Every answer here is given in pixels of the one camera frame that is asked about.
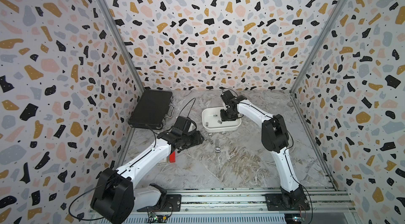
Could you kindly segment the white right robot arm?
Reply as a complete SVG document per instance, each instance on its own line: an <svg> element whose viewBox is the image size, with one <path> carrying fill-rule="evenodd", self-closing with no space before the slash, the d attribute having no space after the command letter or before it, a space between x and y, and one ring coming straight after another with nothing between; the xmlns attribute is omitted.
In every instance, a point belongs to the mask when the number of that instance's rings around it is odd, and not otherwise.
<svg viewBox="0 0 405 224"><path fill-rule="evenodd" d="M271 200L269 204L287 210L309 210L311 201L306 197L306 189L299 183L292 166L289 153L290 133L284 118L280 114L265 112L245 96L235 96L230 90L224 91L221 99L225 105L220 112L223 121L236 120L243 116L252 120L261 129L262 145L275 161L281 184L281 195L276 200Z"/></svg>

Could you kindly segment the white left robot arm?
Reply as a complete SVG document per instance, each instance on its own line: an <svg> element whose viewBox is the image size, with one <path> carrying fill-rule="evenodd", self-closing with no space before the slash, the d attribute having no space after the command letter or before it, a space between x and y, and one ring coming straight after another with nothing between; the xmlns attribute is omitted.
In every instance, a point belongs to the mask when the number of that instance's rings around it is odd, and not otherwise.
<svg viewBox="0 0 405 224"><path fill-rule="evenodd" d="M166 189L156 184L137 188L137 184L160 161L175 151L200 145L203 140L196 123L179 116L169 130L156 135L153 143L134 159L100 174L91 209L112 224L122 224L134 210L152 212L169 207Z"/></svg>

